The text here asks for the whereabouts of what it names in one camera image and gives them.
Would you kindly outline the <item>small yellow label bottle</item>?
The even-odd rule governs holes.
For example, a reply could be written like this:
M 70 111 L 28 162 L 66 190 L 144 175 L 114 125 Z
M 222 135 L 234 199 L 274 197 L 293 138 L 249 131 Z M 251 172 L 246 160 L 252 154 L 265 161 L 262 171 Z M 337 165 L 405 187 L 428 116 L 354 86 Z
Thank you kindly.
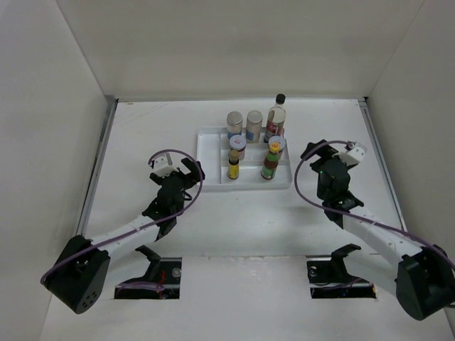
M 235 180 L 238 179 L 240 174 L 240 167 L 239 167 L 239 153 L 237 150 L 231 150 L 228 159 L 228 170 L 227 176 L 229 179 Z

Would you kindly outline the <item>red lid pink jar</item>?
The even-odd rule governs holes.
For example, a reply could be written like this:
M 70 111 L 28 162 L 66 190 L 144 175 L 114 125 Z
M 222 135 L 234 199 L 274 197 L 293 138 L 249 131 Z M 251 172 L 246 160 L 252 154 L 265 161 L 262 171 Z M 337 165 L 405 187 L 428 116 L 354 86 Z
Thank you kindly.
M 272 144 L 279 144 L 279 158 L 281 158 L 287 145 L 286 139 L 283 136 L 272 136 L 268 141 L 268 146 L 271 146 Z

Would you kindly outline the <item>tall dark soy sauce bottle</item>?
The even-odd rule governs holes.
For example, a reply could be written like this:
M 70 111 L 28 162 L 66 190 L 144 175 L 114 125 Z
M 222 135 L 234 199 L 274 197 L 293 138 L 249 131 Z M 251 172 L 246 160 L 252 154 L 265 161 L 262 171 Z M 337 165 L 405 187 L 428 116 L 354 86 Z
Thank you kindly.
M 266 143 L 273 136 L 281 136 L 284 130 L 284 122 L 286 120 L 287 112 L 284 108 L 286 96 L 278 94 L 275 99 L 275 105 L 269 110 L 266 130 L 264 133 L 264 141 Z

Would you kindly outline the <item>red cap chili sauce bottle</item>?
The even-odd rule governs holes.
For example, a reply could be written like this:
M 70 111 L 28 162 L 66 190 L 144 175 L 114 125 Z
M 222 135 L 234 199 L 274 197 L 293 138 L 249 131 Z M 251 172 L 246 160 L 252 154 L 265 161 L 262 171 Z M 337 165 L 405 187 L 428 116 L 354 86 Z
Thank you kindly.
M 261 176 L 265 180 L 271 180 L 275 177 L 275 173 L 279 164 L 279 151 L 281 148 L 280 141 L 271 142 L 269 150 L 264 159 Z

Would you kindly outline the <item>blue label spice jar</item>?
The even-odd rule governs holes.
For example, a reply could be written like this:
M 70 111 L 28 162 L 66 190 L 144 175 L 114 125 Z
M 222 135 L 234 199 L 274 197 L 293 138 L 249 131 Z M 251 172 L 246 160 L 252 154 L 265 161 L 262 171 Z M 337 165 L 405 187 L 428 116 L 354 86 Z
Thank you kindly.
M 243 116 L 240 112 L 230 112 L 227 115 L 227 137 L 230 139 L 233 136 L 242 134 Z

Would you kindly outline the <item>pink label spice jar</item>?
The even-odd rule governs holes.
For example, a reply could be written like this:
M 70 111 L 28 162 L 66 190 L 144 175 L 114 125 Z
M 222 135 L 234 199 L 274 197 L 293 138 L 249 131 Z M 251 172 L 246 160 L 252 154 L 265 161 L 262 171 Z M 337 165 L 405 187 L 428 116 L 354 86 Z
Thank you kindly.
M 252 110 L 247 114 L 247 123 L 245 127 L 245 138 L 247 143 L 255 144 L 259 142 L 262 120 L 262 113 L 257 110 Z

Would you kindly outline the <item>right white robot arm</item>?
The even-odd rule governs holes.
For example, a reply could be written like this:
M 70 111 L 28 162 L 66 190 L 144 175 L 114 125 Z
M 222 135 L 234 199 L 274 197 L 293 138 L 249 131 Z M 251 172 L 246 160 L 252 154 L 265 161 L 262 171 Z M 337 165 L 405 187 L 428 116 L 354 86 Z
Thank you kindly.
M 386 262 L 378 270 L 366 261 L 348 256 L 359 250 L 350 244 L 332 253 L 330 273 L 338 281 L 351 276 L 379 285 L 394 295 L 402 309 L 415 320 L 424 320 L 443 308 L 454 306 L 454 263 L 446 252 L 422 238 L 390 227 L 370 214 L 364 203 L 349 190 L 350 169 L 365 158 L 367 149 L 358 142 L 344 142 L 344 151 L 334 148 L 337 141 L 309 143 L 301 155 L 317 173 L 317 206 L 342 230 L 362 239 Z

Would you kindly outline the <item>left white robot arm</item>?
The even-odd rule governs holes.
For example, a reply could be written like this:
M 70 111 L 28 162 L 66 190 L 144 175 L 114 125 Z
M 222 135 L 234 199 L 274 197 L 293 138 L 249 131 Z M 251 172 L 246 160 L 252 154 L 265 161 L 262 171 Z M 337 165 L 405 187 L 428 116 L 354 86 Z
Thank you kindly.
M 199 161 L 190 156 L 182 159 L 188 169 L 167 166 L 154 171 L 150 179 L 159 186 L 156 197 L 137 218 L 103 235 L 88 239 L 81 234 L 71 238 L 54 266 L 40 279 L 48 291 L 72 312 L 82 314 L 100 298 L 109 266 L 131 251 L 148 258 L 135 266 L 135 274 L 144 283 L 159 277 L 157 255 L 147 247 L 166 237 L 177 219 L 197 200 L 188 190 L 201 186 L 205 173 Z

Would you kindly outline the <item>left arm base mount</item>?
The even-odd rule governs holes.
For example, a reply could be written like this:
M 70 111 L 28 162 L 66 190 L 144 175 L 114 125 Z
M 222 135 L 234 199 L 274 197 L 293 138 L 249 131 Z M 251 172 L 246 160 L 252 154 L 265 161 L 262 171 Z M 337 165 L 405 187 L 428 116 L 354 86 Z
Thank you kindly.
M 149 265 L 142 276 L 127 279 L 114 289 L 115 300 L 175 300 L 180 298 L 182 258 L 162 258 L 147 246 L 135 249 Z

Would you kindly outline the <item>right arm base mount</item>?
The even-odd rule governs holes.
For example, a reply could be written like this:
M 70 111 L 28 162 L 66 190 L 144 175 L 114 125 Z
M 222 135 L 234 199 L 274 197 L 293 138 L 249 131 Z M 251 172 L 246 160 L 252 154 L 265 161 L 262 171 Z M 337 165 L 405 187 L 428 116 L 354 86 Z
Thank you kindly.
M 306 259 L 313 299 L 377 298 L 371 282 L 352 276 L 346 270 L 345 258 L 357 250 L 361 250 L 358 245 L 347 244 L 330 255 L 309 256 Z

